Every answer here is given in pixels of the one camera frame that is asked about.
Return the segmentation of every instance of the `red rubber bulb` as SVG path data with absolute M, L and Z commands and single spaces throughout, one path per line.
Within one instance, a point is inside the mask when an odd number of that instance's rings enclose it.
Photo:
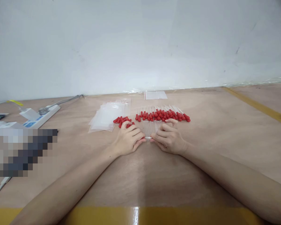
M 190 119 L 190 117 L 188 115 L 186 115 L 185 113 L 183 114 L 185 119 Z
M 117 123 L 120 123 L 122 120 L 122 117 L 118 118 L 118 120 L 116 121 Z
M 117 117 L 117 119 L 115 119 L 114 121 L 113 121 L 113 123 L 116 123 L 117 121 L 118 121 L 118 119 L 119 119 L 120 117 Z

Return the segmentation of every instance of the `white power strip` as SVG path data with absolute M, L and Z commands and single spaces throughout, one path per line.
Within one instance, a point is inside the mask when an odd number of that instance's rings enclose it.
M 37 120 L 31 121 L 27 120 L 25 123 L 23 123 L 23 126 L 29 129 L 38 129 L 43 125 L 48 119 L 50 119 L 51 116 L 53 116 L 58 110 L 60 109 L 59 105 L 55 105 L 50 107 L 48 110 L 49 112 L 45 115 L 40 116 Z

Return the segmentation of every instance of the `table surface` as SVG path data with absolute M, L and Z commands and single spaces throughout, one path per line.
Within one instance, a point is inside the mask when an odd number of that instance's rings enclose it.
M 134 120 L 139 107 L 175 105 L 190 116 L 180 122 L 182 137 L 243 163 L 281 183 L 281 123 L 220 87 L 166 91 L 168 99 L 144 100 L 143 93 L 86 96 L 61 105 L 41 128 L 58 129 L 52 157 L 34 164 L 28 177 L 14 177 L 0 192 L 0 208 L 22 208 L 48 185 L 116 138 L 113 132 L 88 133 L 100 104 L 131 98 Z M 38 110 L 66 98 L 22 101 Z M 25 122 L 17 107 L 4 103 L 7 122 Z M 116 159 L 82 200 L 82 207 L 242 207 L 202 170 L 181 156 L 162 152 L 150 142 Z

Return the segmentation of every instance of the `clear plastic bag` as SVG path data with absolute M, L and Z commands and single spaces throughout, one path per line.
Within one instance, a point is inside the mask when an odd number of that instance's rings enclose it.
M 118 99 L 100 106 L 89 125 L 89 133 L 101 130 L 113 131 L 113 120 L 120 116 L 130 115 L 131 99 Z

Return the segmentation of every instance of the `yellow tape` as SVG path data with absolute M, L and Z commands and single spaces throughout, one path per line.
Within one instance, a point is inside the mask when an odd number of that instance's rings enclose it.
M 9 224 L 21 208 L 0 208 L 0 225 Z M 75 207 L 59 224 L 264 224 L 247 208 L 196 207 Z
M 229 92 L 230 94 L 234 95 L 235 97 L 237 97 L 238 99 L 247 103 L 248 105 L 254 107 L 255 109 L 263 112 L 264 114 L 270 116 L 271 118 L 273 118 L 281 123 L 281 114 L 279 112 L 276 112 L 275 110 L 272 110 L 271 108 L 269 108 L 263 104 L 260 104 L 259 102 L 254 101 L 253 99 L 251 99 L 245 95 L 242 95 L 233 89 L 230 89 L 227 87 L 222 87 L 222 89 Z
M 22 103 L 20 103 L 20 102 L 18 102 L 18 101 L 16 101 L 16 100 L 8 100 L 8 101 L 6 101 L 6 102 L 14 102 L 14 103 L 16 103 L 16 104 L 19 105 L 19 106 L 23 106 Z

